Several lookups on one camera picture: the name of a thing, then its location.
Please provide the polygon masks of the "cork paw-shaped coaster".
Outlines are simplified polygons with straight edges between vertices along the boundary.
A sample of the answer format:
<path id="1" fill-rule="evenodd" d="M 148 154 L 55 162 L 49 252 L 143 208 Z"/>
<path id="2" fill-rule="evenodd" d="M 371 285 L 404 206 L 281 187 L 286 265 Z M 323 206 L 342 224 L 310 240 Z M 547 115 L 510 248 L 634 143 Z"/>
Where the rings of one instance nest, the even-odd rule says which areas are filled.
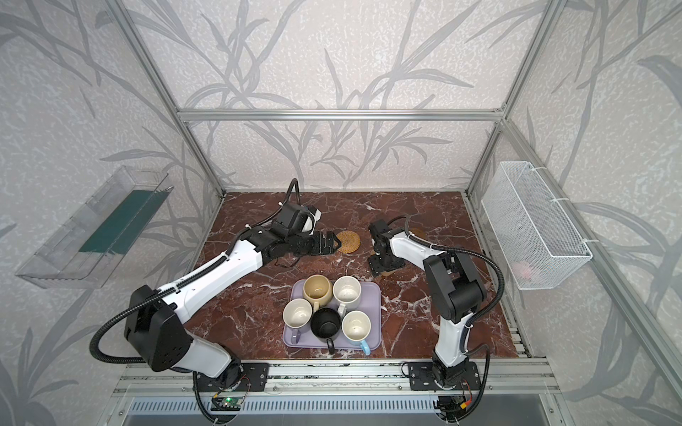
<path id="1" fill-rule="evenodd" d="M 397 273 L 402 270 L 402 267 L 399 268 L 394 268 L 394 269 L 386 269 L 383 266 L 373 266 L 372 267 L 372 274 L 377 277 L 377 276 L 383 276 L 383 277 L 388 277 L 394 273 Z"/>

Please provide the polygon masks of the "woven rattan round coaster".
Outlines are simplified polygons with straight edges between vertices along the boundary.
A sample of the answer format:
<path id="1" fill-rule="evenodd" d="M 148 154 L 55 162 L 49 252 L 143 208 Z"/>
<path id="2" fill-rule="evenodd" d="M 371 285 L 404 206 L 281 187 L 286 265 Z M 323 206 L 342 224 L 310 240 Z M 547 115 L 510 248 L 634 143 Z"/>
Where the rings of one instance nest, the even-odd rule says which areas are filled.
<path id="1" fill-rule="evenodd" d="M 357 251 L 361 246 L 360 235 L 354 231 L 345 230 L 337 234 L 337 239 L 339 239 L 341 245 L 339 247 L 339 252 L 344 254 L 352 254 Z"/>

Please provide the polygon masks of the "beige ceramic mug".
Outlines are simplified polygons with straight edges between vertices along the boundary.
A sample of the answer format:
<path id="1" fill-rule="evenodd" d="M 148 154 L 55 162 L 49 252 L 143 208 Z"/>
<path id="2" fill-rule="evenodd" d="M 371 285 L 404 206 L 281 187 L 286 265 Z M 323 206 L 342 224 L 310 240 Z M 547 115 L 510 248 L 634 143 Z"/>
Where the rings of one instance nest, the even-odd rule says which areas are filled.
<path id="1" fill-rule="evenodd" d="M 303 297 L 313 307 L 313 312 L 317 312 L 332 300 L 333 286 L 327 277 L 320 274 L 312 275 L 305 280 Z"/>

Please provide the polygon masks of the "brown wooden round coaster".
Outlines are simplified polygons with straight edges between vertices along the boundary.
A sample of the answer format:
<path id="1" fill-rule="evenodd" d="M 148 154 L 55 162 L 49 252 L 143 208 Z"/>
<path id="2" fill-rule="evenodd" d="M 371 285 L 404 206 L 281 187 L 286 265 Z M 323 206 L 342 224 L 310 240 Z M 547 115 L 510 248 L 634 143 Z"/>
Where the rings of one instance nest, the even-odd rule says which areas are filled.
<path id="1" fill-rule="evenodd" d="M 424 241 L 427 240 L 426 233 L 425 233 L 424 231 L 422 231 L 421 229 L 418 229 L 418 228 L 410 228 L 410 232 L 411 232 L 414 236 L 416 236 L 417 238 L 419 238 L 419 239 L 421 239 L 421 240 L 424 240 Z"/>

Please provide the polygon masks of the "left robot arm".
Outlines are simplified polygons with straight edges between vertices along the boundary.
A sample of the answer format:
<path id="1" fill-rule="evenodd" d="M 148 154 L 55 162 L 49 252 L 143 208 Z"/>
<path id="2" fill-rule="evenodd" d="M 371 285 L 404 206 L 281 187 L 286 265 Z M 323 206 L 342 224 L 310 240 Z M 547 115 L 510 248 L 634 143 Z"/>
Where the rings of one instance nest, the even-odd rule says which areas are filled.
<path id="1" fill-rule="evenodd" d="M 264 222 L 241 230 L 213 261 L 159 289 L 138 288 L 130 307 L 92 336 L 92 357 L 108 364 L 146 364 L 156 372 L 181 369 L 210 378 L 237 374 L 240 362 L 228 349 L 190 334 L 185 323 L 215 296 L 279 257 L 335 253 L 341 241 L 332 231 L 316 230 L 320 218 L 321 211 L 314 207 L 286 202 Z M 121 321 L 126 323 L 126 340 L 138 353 L 135 357 L 108 355 L 99 347 Z"/>

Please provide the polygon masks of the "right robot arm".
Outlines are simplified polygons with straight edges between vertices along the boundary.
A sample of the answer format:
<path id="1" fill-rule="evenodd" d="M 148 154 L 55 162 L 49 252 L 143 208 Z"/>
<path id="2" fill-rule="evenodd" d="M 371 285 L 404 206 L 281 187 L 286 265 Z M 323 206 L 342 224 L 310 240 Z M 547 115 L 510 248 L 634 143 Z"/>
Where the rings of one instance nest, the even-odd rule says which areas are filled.
<path id="1" fill-rule="evenodd" d="M 374 254 L 369 257 L 373 276 L 399 270 L 406 263 L 419 267 L 440 314 L 440 335 L 433 353 L 434 375 L 442 383 L 456 376 L 469 360 L 468 337 L 474 322 L 486 316 L 504 295 L 504 273 L 490 257 L 466 248 L 447 247 L 418 237 L 402 216 L 402 228 L 380 219 L 369 225 Z M 485 306 L 487 290 L 474 259 L 481 259 L 497 275 L 497 292 Z"/>

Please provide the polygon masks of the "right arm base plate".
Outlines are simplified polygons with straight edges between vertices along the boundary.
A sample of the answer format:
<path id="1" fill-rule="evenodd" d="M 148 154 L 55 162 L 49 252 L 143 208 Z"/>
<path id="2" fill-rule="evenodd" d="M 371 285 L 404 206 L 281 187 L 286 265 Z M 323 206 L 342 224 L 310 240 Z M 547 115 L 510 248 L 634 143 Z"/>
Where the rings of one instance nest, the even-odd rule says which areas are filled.
<path id="1" fill-rule="evenodd" d="M 410 390 L 422 391 L 477 391 L 483 374 L 475 362 L 465 359 L 454 367 L 445 367 L 437 360 L 407 362 L 403 372 L 410 380 Z"/>

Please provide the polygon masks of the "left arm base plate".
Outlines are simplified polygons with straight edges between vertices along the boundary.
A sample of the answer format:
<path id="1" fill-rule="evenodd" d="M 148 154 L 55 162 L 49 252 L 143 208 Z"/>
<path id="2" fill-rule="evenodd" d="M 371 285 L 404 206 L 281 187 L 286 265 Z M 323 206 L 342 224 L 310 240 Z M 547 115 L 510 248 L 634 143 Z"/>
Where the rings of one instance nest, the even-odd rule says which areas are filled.
<path id="1" fill-rule="evenodd" d="M 266 362 L 232 362 L 217 378 L 198 374 L 193 388 L 199 392 L 262 392 L 270 365 Z"/>

